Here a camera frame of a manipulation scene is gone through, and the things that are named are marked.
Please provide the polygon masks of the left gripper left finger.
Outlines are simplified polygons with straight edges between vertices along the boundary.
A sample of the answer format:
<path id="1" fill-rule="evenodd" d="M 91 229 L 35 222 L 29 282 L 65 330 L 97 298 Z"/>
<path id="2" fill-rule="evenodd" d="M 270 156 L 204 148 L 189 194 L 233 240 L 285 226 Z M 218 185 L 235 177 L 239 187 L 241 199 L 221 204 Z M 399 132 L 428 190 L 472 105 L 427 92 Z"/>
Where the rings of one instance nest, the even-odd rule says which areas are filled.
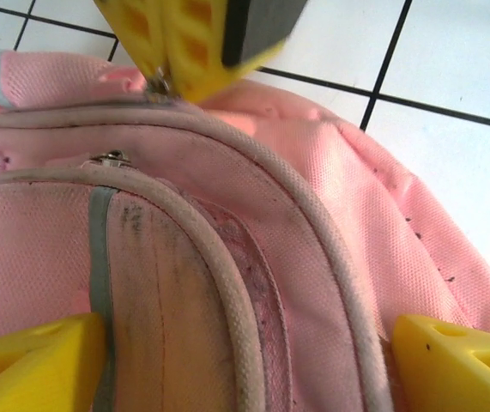
<path id="1" fill-rule="evenodd" d="M 106 359 L 97 313 L 0 336 L 0 412 L 90 411 Z"/>

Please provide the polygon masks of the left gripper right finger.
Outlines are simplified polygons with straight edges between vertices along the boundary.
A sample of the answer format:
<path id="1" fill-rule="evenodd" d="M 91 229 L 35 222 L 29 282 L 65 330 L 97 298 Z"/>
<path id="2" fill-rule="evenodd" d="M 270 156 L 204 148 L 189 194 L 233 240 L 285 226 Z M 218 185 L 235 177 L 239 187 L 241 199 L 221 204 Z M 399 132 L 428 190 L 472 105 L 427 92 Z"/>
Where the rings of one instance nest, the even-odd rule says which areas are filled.
<path id="1" fill-rule="evenodd" d="M 391 348 L 411 411 L 490 411 L 489 333 L 406 315 Z"/>

